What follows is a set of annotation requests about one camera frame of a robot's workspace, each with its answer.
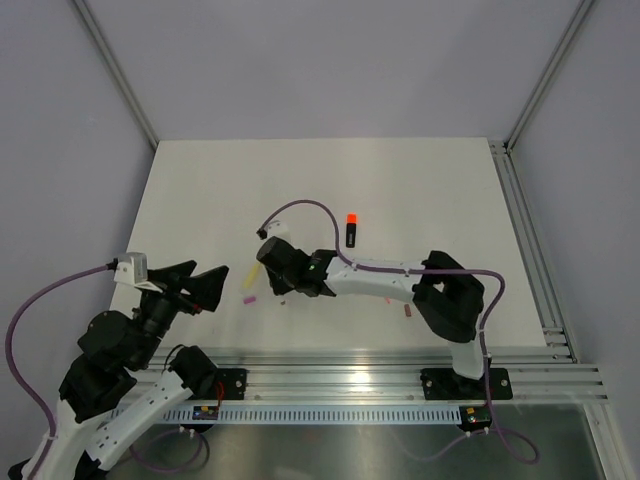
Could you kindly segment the black orange highlighter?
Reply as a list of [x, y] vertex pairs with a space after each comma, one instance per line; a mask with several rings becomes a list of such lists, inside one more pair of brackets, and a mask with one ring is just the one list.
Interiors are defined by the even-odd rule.
[[356, 246], [357, 227], [357, 214], [348, 213], [346, 216], [345, 246], [349, 249], [353, 249]]

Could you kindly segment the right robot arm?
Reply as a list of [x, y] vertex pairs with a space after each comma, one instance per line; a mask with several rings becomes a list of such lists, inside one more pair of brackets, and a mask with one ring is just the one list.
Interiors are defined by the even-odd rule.
[[490, 377], [476, 330], [485, 288], [448, 254], [432, 251], [418, 263], [366, 265], [362, 260], [347, 261], [335, 250], [307, 254], [272, 236], [256, 259], [266, 268], [277, 296], [292, 291], [311, 298], [365, 295], [413, 305], [430, 330], [448, 342], [456, 389], [476, 396], [488, 386]]

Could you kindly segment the yellow highlighter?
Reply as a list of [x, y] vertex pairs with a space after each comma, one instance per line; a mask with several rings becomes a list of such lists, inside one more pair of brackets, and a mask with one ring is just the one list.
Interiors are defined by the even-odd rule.
[[255, 284], [256, 280], [258, 279], [258, 277], [260, 275], [261, 267], [262, 267], [262, 265], [259, 262], [256, 262], [251, 267], [249, 273], [247, 274], [247, 276], [245, 277], [244, 281], [242, 282], [242, 289], [243, 290], [251, 290], [253, 288], [253, 285]]

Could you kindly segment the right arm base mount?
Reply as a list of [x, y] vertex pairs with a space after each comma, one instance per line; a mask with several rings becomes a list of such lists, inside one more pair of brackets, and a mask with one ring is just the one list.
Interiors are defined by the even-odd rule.
[[485, 377], [473, 380], [454, 372], [452, 368], [424, 368], [420, 380], [426, 400], [481, 401], [490, 394], [492, 400], [512, 400], [509, 373], [504, 368], [489, 369], [489, 387]]

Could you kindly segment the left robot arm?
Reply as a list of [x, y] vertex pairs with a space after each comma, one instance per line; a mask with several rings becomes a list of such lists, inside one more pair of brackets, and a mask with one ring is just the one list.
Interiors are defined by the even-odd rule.
[[[9, 468], [9, 478], [103, 479], [173, 406], [189, 398], [224, 399], [217, 366], [198, 346], [183, 346], [145, 395], [115, 420], [107, 419], [136, 385], [134, 373], [148, 368], [175, 317], [217, 309], [229, 268], [222, 265], [196, 274], [196, 266], [189, 260], [149, 269], [144, 254], [126, 253], [54, 282], [19, 307], [5, 336], [5, 356], [16, 382], [44, 412], [48, 430], [29, 459]], [[17, 369], [13, 336], [19, 318], [52, 290], [106, 271], [113, 272], [116, 283], [139, 290], [140, 303], [131, 316], [107, 310], [89, 322], [77, 341], [81, 353], [62, 380], [56, 407], [50, 409]]]

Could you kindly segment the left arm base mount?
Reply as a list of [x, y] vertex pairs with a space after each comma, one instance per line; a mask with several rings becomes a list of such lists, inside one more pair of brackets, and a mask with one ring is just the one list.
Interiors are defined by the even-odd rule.
[[219, 368], [205, 380], [200, 399], [241, 401], [245, 398], [248, 371], [243, 368]]

